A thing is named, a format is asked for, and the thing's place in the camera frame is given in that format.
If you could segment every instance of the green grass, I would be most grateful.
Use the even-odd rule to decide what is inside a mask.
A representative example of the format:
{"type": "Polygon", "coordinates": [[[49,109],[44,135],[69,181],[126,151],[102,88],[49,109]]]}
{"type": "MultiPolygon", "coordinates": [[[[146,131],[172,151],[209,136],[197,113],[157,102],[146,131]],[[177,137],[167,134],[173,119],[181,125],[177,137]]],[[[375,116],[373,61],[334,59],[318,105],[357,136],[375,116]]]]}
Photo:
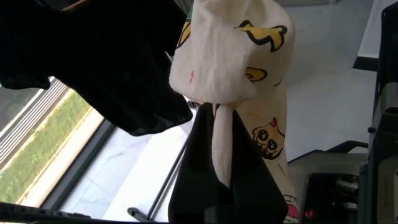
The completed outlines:
{"type": "Polygon", "coordinates": [[[28,143],[0,177],[0,201],[16,203],[56,153],[90,105],[73,92],[34,132],[28,143]]]}

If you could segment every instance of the sidewalk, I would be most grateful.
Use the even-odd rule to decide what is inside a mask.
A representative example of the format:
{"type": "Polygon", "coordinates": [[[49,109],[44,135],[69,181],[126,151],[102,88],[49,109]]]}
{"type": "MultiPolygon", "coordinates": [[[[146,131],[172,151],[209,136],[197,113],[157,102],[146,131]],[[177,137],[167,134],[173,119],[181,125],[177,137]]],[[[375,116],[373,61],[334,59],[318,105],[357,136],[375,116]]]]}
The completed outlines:
{"type": "Polygon", "coordinates": [[[56,156],[52,158],[52,161],[43,168],[42,175],[28,188],[17,204],[39,207],[87,143],[87,140],[93,135],[102,120],[103,117],[96,110],[91,110],[83,118],[80,126],[70,134],[67,142],[59,149],[56,156]]]}

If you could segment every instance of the beige cloth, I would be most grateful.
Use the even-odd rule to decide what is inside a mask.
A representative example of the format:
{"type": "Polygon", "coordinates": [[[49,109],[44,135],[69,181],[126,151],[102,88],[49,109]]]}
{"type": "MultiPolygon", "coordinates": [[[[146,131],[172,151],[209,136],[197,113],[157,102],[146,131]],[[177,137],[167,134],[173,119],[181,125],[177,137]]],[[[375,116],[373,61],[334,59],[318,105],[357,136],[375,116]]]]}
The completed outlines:
{"type": "Polygon", "coordinates": [[[285,222],[298,222],[285,155],[283,77],[294,46],[294,25],[273,0],[195,0],[178,42],[171,87],[215,113],[213,165],[229,187],[232,112],[237,109],[289,204],[285,222]]]}

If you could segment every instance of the white surface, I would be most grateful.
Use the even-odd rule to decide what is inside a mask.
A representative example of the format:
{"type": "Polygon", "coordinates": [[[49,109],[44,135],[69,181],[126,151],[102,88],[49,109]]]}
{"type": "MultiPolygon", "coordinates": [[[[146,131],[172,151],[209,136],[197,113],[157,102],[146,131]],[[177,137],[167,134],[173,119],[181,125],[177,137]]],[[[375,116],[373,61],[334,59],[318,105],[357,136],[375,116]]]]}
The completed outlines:
{"type": "MultiPolygon", "coordinates": [[[[347,140],[368,140],[376,73],[351,67],[371,5],[371,0],[342,0],[287,9],[297,30],[286,76],[289,160],[347,140]]],[[[122,221],[134,221],[128,207],[148,212],[185,140],[182,129],[191,125],[142,138],[117,129],[63,209],[122,221]]],[[[167,221],[170,192],[158,222],[167,221]]]]}
{"type": "Polygon", "coordinates": [[[359,57],[379,58],[381,41],[381,12],[397,0],[374,0],[368,23],[362,38],[359,57]]]}

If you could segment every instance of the curb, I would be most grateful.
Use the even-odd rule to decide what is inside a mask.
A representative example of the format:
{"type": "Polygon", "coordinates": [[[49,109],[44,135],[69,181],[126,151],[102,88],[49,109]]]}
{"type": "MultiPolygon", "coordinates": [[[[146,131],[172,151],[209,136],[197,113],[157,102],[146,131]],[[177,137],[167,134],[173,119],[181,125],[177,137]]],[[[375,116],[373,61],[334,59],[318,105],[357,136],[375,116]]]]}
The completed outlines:
{"type": "Polygon", "coordinates": [[[91,107],[86,114],[82,117],[82,119],[79,121],[79,123],[73,128],[72,132],[68,135],[66,140],[62,142],[61,146],[57,149],[55,154],[51,157],[51,159],[45,164],[43,169],[40,171],[40,173],[36,176],[36,178],[33,180],[33,183],[31,183],[28,188],[25,190],[25,192],[22,194],[22,196],[18,199],[16,204],[20,204],[24,199],[26,199],[27,194],[30,192],[32,187],[39,181],[39,179],[43,176],[44,172],[49,168],[51,163],[54,161],[54,159],[59,155],[59,153],[62,151],[63,147],[66,145],[66,143],[70,140],[70,138],[73,136],[73,133],[81,126],[82,122],[87,118],[87,116],[93,111],[93,108],[91,107]]]}

